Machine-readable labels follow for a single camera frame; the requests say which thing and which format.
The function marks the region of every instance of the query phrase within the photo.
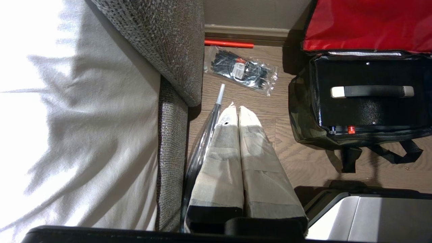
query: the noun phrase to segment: plastic bag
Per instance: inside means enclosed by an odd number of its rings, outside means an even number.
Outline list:
[[[240,57],[212,45],[204,60],[204,73],[222,76],[262,94],[270,96],[277,80],[276,66],[253,58]]]

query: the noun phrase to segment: wooden floor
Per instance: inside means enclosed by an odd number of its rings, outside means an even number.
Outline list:
[[[432,136],[415,140],[418,146],[424,149],[415,163],[392,165],[369,149],[363,148],[363,153],[357,160],[357,172],[340,173],[338,171],[341,169],[341,162],[338,151],[307,147],[294,140],[288,116],[288,84],[294,76],[283,72],[282,48],[256,46],[254,49],[232,49],[239,55],[251,56],[280,67],[274,91],[271,97],[266,97],[237,84],[205,74],[201,112],[190,121],[189,155],[203,123],[214,106],[220,84],[224,83],[226,87],[222,109],[232,101],[237,107],[246,106],[257,114],[296,192],[306,194],[301,196],[301,200],[309,199],[307,194],[312,194],[316,190],[315,187],[327,186],[335,179],[356,180],[383,188],[412,189],[432,193]],[[385,144],[384,147],[400,155],[404,154],[398,143]]]

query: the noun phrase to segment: red pipe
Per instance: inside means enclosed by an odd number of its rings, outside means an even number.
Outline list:
[[[226,47],[254,48],[254,44],[253,43],[223,42],[223,41],[204,40],[204,44],[205,45],[226,46]]]

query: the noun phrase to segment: white bed sheet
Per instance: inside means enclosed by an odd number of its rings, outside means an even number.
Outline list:
[[[0,242],[40,225],[153,230],[160,74],[90,2],[2,9]]]

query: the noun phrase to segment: baseboard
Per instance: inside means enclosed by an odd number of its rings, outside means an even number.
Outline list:
[[[243,26],[205,25],[206,37],[214,40],[251,42],[255,45],[285,46],[303,39],[303,30]]]

